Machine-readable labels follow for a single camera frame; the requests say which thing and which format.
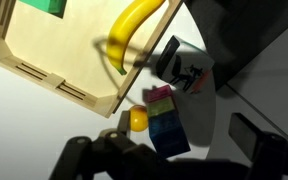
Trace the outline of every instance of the banana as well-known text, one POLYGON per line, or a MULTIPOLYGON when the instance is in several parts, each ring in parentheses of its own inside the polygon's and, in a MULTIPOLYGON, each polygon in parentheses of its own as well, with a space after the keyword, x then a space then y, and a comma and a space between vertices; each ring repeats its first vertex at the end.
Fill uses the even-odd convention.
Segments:
POLYGON ((134 0, 113 24, 106 44, 110 63, 121 75, 127 74, 123 67, 128 43, 135 31, 165 0, 134 0))

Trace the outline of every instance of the white table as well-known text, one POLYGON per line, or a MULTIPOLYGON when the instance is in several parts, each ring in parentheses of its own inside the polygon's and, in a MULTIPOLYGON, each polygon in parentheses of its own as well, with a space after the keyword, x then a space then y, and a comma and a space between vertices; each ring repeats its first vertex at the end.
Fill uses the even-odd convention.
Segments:
MULTIPOLYGON (((173 34, 205 49, 185 5, 172 21, 154 51, 155 55, 162 52, 173 34)), ((176 96, 192 149, 176 157, 204 159, 208 153, 215 121, 212 78, 205 84, 197 101, 187 102, 185 98, 189 97, 176 96)), ((144 68, 118 112, 110 119, 105 119, 0 67, 0 180, 47 179, 68 139, 85 135, 95 140, 101 130, 117 126, 122 110, 129 109, 134 103, 144 104, 143 89, 164 84, 151 75, 149 68, 144 68)), ((153 147, 148 130, 131 133, 131 139, 153 147)), ((108 177, 101 174, 96 178, 108 177)))

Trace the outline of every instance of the stacked blocks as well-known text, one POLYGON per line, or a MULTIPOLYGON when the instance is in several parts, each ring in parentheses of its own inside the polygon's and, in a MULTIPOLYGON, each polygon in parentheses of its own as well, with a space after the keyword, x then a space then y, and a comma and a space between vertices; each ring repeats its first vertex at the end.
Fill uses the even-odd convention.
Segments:
POLYGON ((170 86, 149 91, 146 102, 149 135, 157 154, 168 158, 190 151, 170 86))
POLYGON ((39 10, 48 13, 59 13, 64 0, 21 0, 39 10))

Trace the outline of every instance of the wooden tray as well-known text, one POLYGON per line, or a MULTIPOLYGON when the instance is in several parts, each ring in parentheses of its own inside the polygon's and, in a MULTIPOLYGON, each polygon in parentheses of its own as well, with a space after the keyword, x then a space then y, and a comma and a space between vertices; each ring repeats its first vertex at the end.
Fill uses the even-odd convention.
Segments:
POLYGON ((106 38, 133 0, 67 0, 63 17, 0 0, 0 66, 102 116, 115 112, 181 0, 169 0, 134 34, 121 76, 105 56, 106 38))

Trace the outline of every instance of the green block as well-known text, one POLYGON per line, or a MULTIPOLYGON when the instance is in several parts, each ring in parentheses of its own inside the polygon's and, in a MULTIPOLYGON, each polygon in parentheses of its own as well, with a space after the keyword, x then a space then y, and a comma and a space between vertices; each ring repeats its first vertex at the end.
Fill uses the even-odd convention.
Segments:
POLYGON ((147 116, 154 117, 175 109, 174 102, 171 96, 151 102, 147 106, 147 116))
POLYGON ((20 1, 48 13, 59 13, 61 12, 64 0, 20 0, 20 1))

